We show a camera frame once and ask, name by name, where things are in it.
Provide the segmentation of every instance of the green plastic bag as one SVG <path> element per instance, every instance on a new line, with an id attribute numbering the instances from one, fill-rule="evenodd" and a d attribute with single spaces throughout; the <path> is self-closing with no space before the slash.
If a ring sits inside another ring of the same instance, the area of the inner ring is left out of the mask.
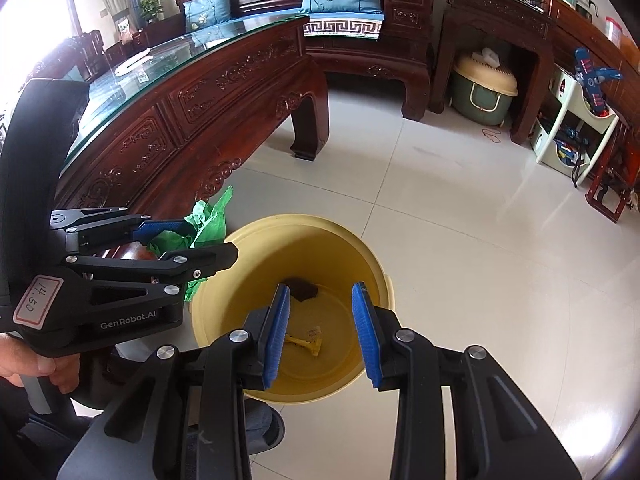
<path id="1" fill-rule="evenodd" d="M 173 231 L 162 231 L 148 243 L 146 248 L 156 256 L 162 256 L 167 251 L 191 249 L 224 242 L 226 237 L 225 207 L 231 200 L 233 192 L 231 186 L 227 187 L 214 205 L 203 200 L 198 200 L 195 203 L 193 212 L 184 217 L 196 230 L 195 237 L 182 236 Z M 205 280 L 206 278 L 201 278 L 189 282 L 184 301 L 191 301 L 198 291 L 200 283 Z"/>

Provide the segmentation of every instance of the yellow bucket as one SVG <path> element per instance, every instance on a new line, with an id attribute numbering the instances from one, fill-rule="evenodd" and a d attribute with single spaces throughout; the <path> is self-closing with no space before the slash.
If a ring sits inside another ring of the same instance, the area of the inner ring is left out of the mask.
<path id="1" fill-rule="evenodd" d="M 208 346 L 239 328 L 249 311 L 271 303 L 276 286 L 292 276 L 318 286 L 315 298 L 291 298 L 287 333 L 322 338 L 314 357 L 285 343 L 278 378 L 266 392 L 248 392 L 269 402 L 297 404 L 345 388 L 364 371 L 351 315 L 351 287 L 365 282 L 377 306 L 394 309 L 389 278 L 360 238 L 329 220 L 284 214 L 252 222 L 226 238 L 238 261 L 200 285 L 191 303 L 196 341 Z"/>

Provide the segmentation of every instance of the glass tabletop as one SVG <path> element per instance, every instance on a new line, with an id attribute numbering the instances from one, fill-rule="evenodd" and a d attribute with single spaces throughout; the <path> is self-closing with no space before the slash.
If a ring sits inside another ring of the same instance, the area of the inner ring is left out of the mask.
<path id="1" fill-rule="evenodd" d="M 299 18 L 300 13 L 241 18 L 203 28 L 153 47 L 101 75 L 89 87 L 89 104 L 65 167 L 127 105 L 190 62 L 241 36 Z"/>

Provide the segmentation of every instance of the kettle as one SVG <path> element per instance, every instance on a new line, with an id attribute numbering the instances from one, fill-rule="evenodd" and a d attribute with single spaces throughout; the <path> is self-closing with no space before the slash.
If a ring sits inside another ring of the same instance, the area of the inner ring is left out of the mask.
<path id="1" fill-rule="evenodd" d="M 593 22 L 593 16 L 591 14 L 592 5 L 596 9 L 596 16 L 600 17 L 600 15 L 598 14 L 598 6 L 594 3 L 593 0 L 576 0 L 575 10 L 577 10 L 578 14 L 580 14 L 582 17 L 586 18 L 590 22 Z"/>

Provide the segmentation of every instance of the wooden bench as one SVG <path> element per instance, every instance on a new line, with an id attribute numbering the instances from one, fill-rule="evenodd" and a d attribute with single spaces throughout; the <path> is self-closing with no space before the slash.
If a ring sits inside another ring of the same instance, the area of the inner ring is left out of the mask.
<path id="1" fill-rule="evenodd" d="M 184 12 L 184 3 L 175 0 Z M 302 0 L 231 0 L 232 17 L 299 9 Z M 426 110 L 433 67 L 433 0 L 383 0 L 377 40 L 341 36 L 306 37 L 306 51 L 325 72 L 397 79 L 406 91 L 402 115 L 419 121 Z"/>

